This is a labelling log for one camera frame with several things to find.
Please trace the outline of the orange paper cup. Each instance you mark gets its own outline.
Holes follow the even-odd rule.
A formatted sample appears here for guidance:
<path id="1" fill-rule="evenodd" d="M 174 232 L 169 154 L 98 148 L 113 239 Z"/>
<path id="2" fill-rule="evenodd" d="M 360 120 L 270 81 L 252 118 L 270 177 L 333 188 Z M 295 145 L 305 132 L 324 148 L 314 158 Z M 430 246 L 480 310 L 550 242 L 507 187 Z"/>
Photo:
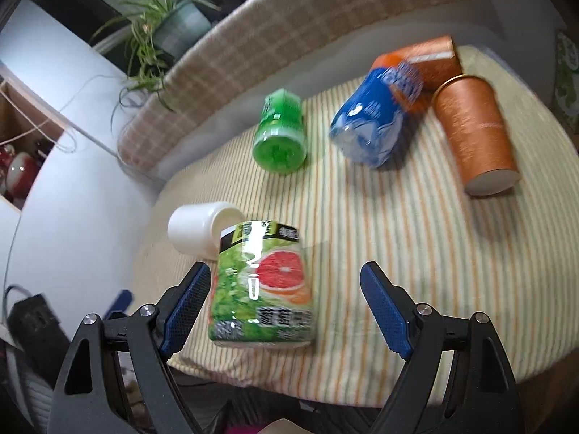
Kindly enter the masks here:
<path id="1" fill-rule="evenodd" d="M 451 78 L 435 92 L 432 108 L 466 194 L 493 196 L 520 180 L 506 121 L 487 80 L 472 75 Z"/>
<path id="2" fill-rule="evenodd" d="M 398 48 L 390 55 L 404 59 L 418 69 L 423 88 L 431 92 L 463 73 L 455 42 L 449 35 Z"/>

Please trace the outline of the cut grapefruit label bottle cup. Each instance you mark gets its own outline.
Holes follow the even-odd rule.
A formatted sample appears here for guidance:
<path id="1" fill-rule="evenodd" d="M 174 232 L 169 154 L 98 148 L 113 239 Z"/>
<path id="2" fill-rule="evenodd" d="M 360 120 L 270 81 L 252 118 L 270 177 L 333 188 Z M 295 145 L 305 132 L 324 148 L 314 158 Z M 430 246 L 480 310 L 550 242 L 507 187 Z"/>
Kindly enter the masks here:
<path id="1" fill-rule="evenodd" d="M 299 231 L 244 221 L 220 235 L 208 336 L 222 347 L 299 348 L 314 339 Z"/>

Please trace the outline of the white plastic cup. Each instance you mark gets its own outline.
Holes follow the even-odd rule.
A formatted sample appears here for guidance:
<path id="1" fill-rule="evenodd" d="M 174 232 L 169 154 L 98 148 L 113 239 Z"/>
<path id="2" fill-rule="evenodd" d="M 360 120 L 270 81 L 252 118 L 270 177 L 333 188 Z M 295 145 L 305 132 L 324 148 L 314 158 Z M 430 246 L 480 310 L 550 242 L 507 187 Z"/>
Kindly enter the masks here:
<path id="1" fill-rule="evenodd" d="M 180 253 L 216 261 L 221 232 L 243 221 L 244 213 L 229 202 L 188 204 L 173 211 L 168 221 L 167 235 Z"/>

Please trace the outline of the blue cut bottle cup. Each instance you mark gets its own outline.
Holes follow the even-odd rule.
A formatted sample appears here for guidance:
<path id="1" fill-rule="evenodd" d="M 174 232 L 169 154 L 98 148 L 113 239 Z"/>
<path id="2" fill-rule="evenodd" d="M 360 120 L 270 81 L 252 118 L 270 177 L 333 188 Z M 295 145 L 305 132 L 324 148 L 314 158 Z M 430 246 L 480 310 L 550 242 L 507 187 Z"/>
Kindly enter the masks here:
<path id="1" fill-rule="evenodd" d="M 405 116 L 423 89 L 418 69 L 396 54 L 373 63 L 335 114 L 329 138 L 350 160 L 376 169 L 393 153 Z"/>

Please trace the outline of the orange paper cup front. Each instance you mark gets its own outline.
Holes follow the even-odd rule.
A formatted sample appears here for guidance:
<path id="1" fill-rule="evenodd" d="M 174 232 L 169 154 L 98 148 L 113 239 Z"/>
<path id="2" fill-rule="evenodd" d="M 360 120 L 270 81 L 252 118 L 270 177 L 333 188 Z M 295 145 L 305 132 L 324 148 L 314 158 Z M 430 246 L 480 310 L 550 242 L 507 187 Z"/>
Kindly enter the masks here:
<path id="1" fill-rule="evenodd" d="M 432 108 L 466 194 L 493 196 L 520 180 L 506 121 L 487 80 L 472 75 L 451 78 L 435 92 Z"/>

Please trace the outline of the potted spider plant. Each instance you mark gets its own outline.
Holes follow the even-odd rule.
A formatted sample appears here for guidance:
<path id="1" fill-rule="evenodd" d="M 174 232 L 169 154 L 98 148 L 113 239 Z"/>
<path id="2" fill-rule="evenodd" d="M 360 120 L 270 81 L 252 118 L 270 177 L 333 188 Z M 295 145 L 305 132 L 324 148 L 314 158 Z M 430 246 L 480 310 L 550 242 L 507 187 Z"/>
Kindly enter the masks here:
<path id="1" fill-rule="evenodd" d="M 132 93 L 153 97 L 175 112 L 166 77 L 173 66 L 207 33 L 215 22 L 203 12 L 219 13 L 222 8 L 209 0 L 124 0 L 128 10 L 95 30 L 97 38 L 111 26 L 121 28 L 97 43 L 124 43 L 127 52 L 127 80 L 117 104 L 125 107 Z"/>

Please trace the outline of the wooden shelf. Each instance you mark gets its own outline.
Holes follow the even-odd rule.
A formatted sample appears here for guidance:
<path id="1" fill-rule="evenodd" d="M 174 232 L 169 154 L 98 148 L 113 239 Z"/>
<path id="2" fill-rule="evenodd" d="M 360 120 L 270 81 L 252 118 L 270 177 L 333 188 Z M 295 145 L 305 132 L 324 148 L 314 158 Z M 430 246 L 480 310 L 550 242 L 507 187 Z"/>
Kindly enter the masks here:
<path id="1" fill-rule="evenodd" d="M 60 114 L 8 76 L 1 79 L 1 146 L 5 144 L 32 155 L 40 170 L 51 153 L 77 150 L 77 139 Z M 1 200 L 16 210 L 22 210 L 26 199 L 11 202 L 1 194 Z"/>

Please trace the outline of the orange paper cup back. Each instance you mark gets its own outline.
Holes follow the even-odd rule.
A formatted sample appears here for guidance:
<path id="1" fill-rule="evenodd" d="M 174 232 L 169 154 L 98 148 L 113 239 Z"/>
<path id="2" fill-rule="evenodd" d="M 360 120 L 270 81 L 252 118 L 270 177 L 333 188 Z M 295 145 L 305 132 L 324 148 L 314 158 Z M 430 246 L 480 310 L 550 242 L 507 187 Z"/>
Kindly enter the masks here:
<path id="1" fill-rule="evenodd" d="M 423 88 L 431 92 L 463 73 L 455 42 L 449 35 L 398 48 L 390 55 L 404 59 L 418 69 Z"/>

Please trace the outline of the striped yellow table cloth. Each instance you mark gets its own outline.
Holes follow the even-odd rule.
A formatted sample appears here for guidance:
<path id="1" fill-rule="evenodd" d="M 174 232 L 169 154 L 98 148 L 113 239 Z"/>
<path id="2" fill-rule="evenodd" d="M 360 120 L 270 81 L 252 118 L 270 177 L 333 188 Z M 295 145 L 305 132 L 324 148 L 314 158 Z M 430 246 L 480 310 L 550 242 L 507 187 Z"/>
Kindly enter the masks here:
<path id="1" fill-rule="evenodd" d="M 380 170 L 346 160 L 328 139 L 349 81 L 304 104 L 308 159 L 296 174 L 261 170 L 244 131 L 177 173 L 152 209 L 132 279 L 135 304 L 157 301 L 193 258 L 167 237 L 170 214 L 227 201 L 250 218 L 296 227 L 313 287 L 316 332 L 306 348 L 223 348 L 200 315 L 172 366 L 191 375 L 337 405 L 386 401 L 402 361 L 386 347 L 359 288 L 376 261 L 414 300 L 444 315 L 491 318 L 518 380 L 578 372 L 578 156 L 550 110 L 505 64 L 472 46 L 463 69 L 496 90 L 521 179 L 474 199 L 461 186 L 433 115 L 407 123 Z"/>

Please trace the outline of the green cut bottle cup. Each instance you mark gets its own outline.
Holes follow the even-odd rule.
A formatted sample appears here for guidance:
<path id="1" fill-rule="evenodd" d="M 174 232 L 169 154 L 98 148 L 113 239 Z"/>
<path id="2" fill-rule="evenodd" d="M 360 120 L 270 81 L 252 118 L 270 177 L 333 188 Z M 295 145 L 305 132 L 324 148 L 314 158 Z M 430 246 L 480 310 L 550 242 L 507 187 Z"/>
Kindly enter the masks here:
<path id="1" fill-rule="evenodd" d="M 254 134 L 252 156 L 273 174 L 291 174 L 306 158 L 301 99 L 285 89 L 266 96 Z"/>

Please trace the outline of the plaid beige towel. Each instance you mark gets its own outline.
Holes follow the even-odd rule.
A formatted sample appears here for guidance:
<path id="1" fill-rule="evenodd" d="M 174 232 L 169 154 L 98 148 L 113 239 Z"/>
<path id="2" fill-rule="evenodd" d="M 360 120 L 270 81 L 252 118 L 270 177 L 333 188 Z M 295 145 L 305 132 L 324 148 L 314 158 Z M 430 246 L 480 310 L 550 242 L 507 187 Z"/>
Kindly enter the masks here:
<path id="1" fill-rule="evenodd" d="M 462 0 L 247 0 L 162 79 L 120 134 L 120 159 L 152 170 L 196 127 L 291 63 L 357 29 Z"/>

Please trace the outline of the red white ceramic vase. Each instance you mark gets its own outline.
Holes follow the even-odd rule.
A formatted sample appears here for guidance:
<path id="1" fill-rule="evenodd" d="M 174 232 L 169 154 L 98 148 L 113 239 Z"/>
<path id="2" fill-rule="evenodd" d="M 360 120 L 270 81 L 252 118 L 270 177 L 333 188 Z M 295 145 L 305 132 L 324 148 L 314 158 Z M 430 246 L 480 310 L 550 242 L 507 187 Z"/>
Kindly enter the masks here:
<path id="1" fill-rule="evenodd" d="M 39 170 L 29 153 L 17 152 L 12 144 L 1 146 L 1 194 L 7 200 L 25 200 Z"/>

